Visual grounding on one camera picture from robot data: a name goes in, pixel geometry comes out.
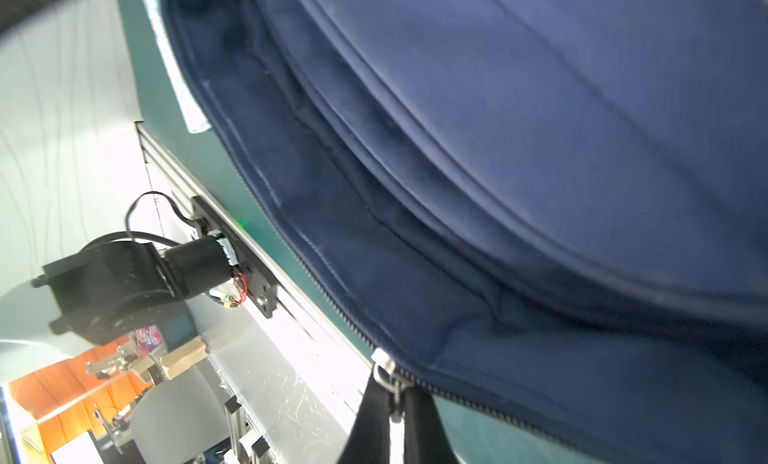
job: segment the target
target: zipper slider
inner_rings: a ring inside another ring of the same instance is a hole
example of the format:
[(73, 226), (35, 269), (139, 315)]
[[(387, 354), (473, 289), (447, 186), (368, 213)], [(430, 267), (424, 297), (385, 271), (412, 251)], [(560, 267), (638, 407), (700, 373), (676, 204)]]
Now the zipper slider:
[(398, 423), (402, 421), (402, 392), (412, 384), (396, 373), (397, 363), (381, 347), (373, 351), (371, 359), (373, 359), (373, 379), (392, 394), (394, 405), (390, 419)]

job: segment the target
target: wire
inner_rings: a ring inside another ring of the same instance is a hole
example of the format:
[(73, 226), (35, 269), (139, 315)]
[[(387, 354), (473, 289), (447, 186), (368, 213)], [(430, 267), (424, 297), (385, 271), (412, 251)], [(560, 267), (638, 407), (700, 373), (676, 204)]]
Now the wire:
[(195, 227), (194, 226), (194, 221), (192, 221), (191, 219), (187, 218), (185, 215), (181, 214), (181, 211), (179, 211), (179, 206), (176, 204), (176, 201), (174, 201), (173, 198), (171, 198), (170, 196), (168, 196), (164, 192), (160, 192), (160, 191), (147, 191), (144, 194), (139, 195), (139, 197), (136, 198), (136, 200), (133, 202), (133, 204), (130, 205), (130, 208), (128, 208), (128, 212), (125, 213), (125, 231), (128, 233), (129, 239), (131, 239), (132, 241), (135, 241), (135, 239), (133, 237), (133, 233), (130, 230), (130, 222), (128, 221), (129, 218), (130, 218), (130, 215), (133, 213), (133, 211), (136, 210), (136, 206), (139, 204), (139, 200), (141, 198), (145, 197), (146, 195), (150, 195), (150, 194), (158, 195), (158, 196), (163, 196), (165, 199), (168, 200), (168, 203), (170, 204), (170, 207), (174, 210), (174, 214), (176, 214), (176, 217), (178, 217), (178, 219), (182, 220), (188, 226), (192, 226), (193, 228)]
[(105, 242), (112, 242), (118, 239), (135, 239), (135, 238), (146, 239), (148, 241), (157, 242), (159, 244), (166, 245), (166, 246), (180, 245), (179, 242), (176, 242), (173, 239), (164, 238), (163, 236), (154, 235), (149, 232), (132, 231), (129, 234), (128, 231), (118, 231), (118, 232), (111, 232), (108, 235), (103, 235), (100, 238), (93, 239), (91, 242), (86, 244), (85, 247), (81, 249), (81, 251), (85, 251), (86, 249), (93, 248), (98, 245), (102, 245)]
[[(243, 287), (240, 287), (240, 285), (237, 284), (237, 277), (240, 277), (240, 280), (243, 283)], [(248, 283), (245, 280), (245, 276), (243, 276), (243, 273), (237, 273), (233, 278), (232, 281), (234, 281), (235, 286), (237, 286), (237, 289), (240, 291), (240, 300), (236, 302), (238, 306), (242, 306), (245, 302), (245, 299), (248, 297)]]

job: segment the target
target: white wall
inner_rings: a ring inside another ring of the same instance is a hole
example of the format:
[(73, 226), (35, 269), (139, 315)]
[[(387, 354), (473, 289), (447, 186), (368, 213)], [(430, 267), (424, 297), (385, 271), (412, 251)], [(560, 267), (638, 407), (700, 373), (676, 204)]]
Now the white wall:
[[(116, 0), (66, 0), (0, 38), (0, 295), (124, 228), (149, 190), (138, 120)], [(146, 201), (132, 229), (159, 232)]]

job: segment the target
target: green mat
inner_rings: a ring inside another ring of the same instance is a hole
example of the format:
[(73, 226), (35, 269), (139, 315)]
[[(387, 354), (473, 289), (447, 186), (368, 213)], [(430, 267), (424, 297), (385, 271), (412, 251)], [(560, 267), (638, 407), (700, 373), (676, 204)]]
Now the green mat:
[[(256, 207), (224, 146), (212, 131), (190, 134), (178, 106), (141, 0), (118, 0), (149, 133), (168, 148), (363, 355), (370, 349), (343, 323)], [(490, 416), (437, 399), (453, 449), (468, 464), (587, 464), (593, 459)]]

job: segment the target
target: zipper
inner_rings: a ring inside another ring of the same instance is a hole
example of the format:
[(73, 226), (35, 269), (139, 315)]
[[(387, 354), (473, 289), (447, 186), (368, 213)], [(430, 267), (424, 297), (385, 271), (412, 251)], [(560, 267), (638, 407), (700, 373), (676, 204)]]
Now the zipper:
[[(219, 137), (219, 140), (223, 142), (220, 136), (218, 136), (218, 133), (216, 133), (217, 137)], [(234, 162), (234, 159), (232, 158), (232, 155), (227, 151), (226, 155), (230, 158), (230, 162), (237, 168), (236, 163)], [(379, 357), (379, 360), (383, 359), (381, 363), (382, 369), (386, 371), (386, 373), (389, 374), (391, 379), (395, 382), (399, 382), (400, 386), (418, 386), (422, 387), (424, 389), (427, 389), (431, 394), (440, 396), (442, 399), (449, 400), (451, 402), (454, 402), (460, 406), (464, 406), (470, 410), (473, 410), (475, 412), (480, 412), (482, 414), (485, 414), (486, 416), (493, 417), (498, 420), (502, 420), (506, 422), (507, 424), (510, 424), (511, 426), (515, 426), (519, 429), (522, 429), (526, 432), (529, 432), (533, 434), (536, 437), (539, 437), (543, 440), (547, 440), (550, 442), (553, 442), (555, 444), (558, 444), (562, 447), (565, 447), (571, 451), (577, 452), (581, 454), (582, 456), (589, 457), (590, 459), (593, 459), (595, 461), (598, 460), (598, 458), (595, 458), (586, 452), (580, 450), (579, 448), (573, 446), (569, 442), (565, 442), (562, 439), (552, 435), (549, 432), (546, 432), (542, 430), (539, 427), (536, 427), (528, 422), (524, 422), (519, 420), (517, 417), (514, 417), (510, 414), (506, 414), (504, 412), (499, 412), (496, 410), (491, 409), (490, 407), (483, 406), (482, 404), (477, 404), (476, 402), (472, 402), (469, 400), (466, 400), (466, 398), (458, 396), (452, 392), (443, 390), (439, 387), (433, 386), (429, 382), (425, 382), (424, 380), (418, 378), (416, 375), (411, 373), (410, 371), (403, 369), (398, 363), (396, 363), (390, 356), (387, 354), (384, 350), (377, 347), (376, 344), (371, 341), (371, 339), (365, 335), (362, 331), (360, 331), (360, 328), (355, 325), (352, 320), (346, 315), (344, 310), (336, 303), (336, 300), (334, 300), (331, 295), (326, 291), (325, 287), (322, 286), (320, 283), (320, 280), (315, 276), (314, 272), (310, 269), (309, 266), (307, 266), (306, 262), (293, 250), (293, 246), (291, 246), (285, 236), (283, 236), (283, 232), (278, 229), (274, 223), (272, 222), (272, 219), (269, 217), (269, 215), (264, 211), (264, 207), (262, 206), (261, 202), (256, 198), (254, 192), (250, 189), (250, 186), (248, 186), (248, 183), (245, 181), (245, 178), (240, 174), (240, 171), (235, 172), (235, 175), (237, 175), (237, 179), (244, 185), (245, 189), (248, 191), (248, 196), (250, 197), (251, 201), (256, 205), (259, 211), (264, 215), (267, 222), (269, 223), (270, 227), (274, 230), (275, 234), (280, 238), (280, 241), (283, 243), (283, 245), (289, 250), (291, 255), (294, 259), (299, 263), (301, 268), (304, 270), (307, 276), (309, 276), (312, 283), (315, 285), (315, 287), (320, 291), (321, 295), (325, 297), (326, 301), (328, 301), (331, 304), (331, 307), (333, 310), (341, 317), (342, 321), (345, 325), (347, 325), (350, 329), (352, 329), (352, 332), (357, 335), (360, 340), (365, 343), (368, 347), (373, 349), (372, 354), (372, 360), (374, 361), (374, 366), (379, 365), (376, 363), (377, 357)]]

